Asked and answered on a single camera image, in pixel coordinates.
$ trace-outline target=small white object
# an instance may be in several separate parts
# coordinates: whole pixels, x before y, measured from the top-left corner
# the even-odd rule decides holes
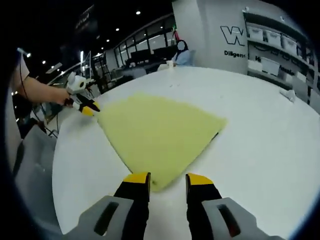
[[[70,94],[81,93],[86,88],[87,79],[83,76],[76,75],[75,72],[70,73],[67,80],[66,90]]]
[[[268,39],[268,43],[281,48],[281,35],[279,33],[265,30],[265,34]]]
[[[284,89],[281,89],[280,90],[280,93],[285,96],[287,99],[290,100],[290,102],[295,102],[296,100],[296,93],[295,93],[295,90],[284,90]]]
[[[306,79],[307,77],[305,75],[303,75],[301,72],[297,72],[295,75],[298,79],[300,79],[302,82],[306,83]]]
[[[261,63],[263,72],[274,75],[276,77],[278,76],[280,68],[280,64],[278,62],[272,61],[265,57],[261,57]]]
[[[247,29],[251,39],[256,39],[260,41],[264,40],[264,31],[262,29],[253,26],[248,26]]]
[[[262,72],[262,63],[254,60],[248,60],[248,68]]]
[[[292,54],[297,55],[297,43],[286,36],[283,36],[282,39],[283,39],[283,48],[285,50],[288,50]]]
[[[172,69],[174,67],[174,61],[172,61],[172,60],[166,61],[166,64],[169,66],[170,69]]]

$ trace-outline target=round white table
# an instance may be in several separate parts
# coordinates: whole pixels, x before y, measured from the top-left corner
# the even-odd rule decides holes
[[[320,118],[276,85],[223,70],[175,67],[145,75],[99,96],[101,106],[143,92],[198,106],[228,123],[185,170],[213,180],[223,197],[252,213],[269,235],[289,238],[312,210],[320,191]],[[151,193],[147,240],[191,239],[185,173]],[[113,195],[130,171],[94,117],[74,112],[57,140],[52,190],[66,234],[79,216]]]

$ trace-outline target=ceiling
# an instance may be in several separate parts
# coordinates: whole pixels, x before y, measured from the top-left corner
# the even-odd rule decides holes
[[[26,58],[26,64],[34,77],[44,75],[59,62],[63,64],[62,71],[77,63],[81,50],[97,53],[102,47],[111,49],[145,24],[173,12],[171,0],[25,2],[21,6],[18,26],[21,39],[18,44],[31,53],[31,57]],[[87,19],[82,13],[92,5],[94,9]]]

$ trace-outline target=white cup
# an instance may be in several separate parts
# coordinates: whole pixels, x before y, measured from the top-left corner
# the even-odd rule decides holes
[[[174,67],[174,61],[172,61],[172,60],[166,61],[166,64],[169,66],[170,69],[172,69]]]

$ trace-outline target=wall sign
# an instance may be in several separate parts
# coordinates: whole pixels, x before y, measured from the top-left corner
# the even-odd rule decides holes
[[[238,26],[232,26],[231,28],[229,26],[220,26],[220,29],[227,44],[245,46],[244,29],[240,29]]]
[[[227,50],[224,50],[224,55],[226,56],[230,56],[230,57],[234,57],[234,58],[245,58],[246,55],[245,54],[242,54],[242,53],[236,53],[236,52],[233,52],[233,51],[227,51]]]

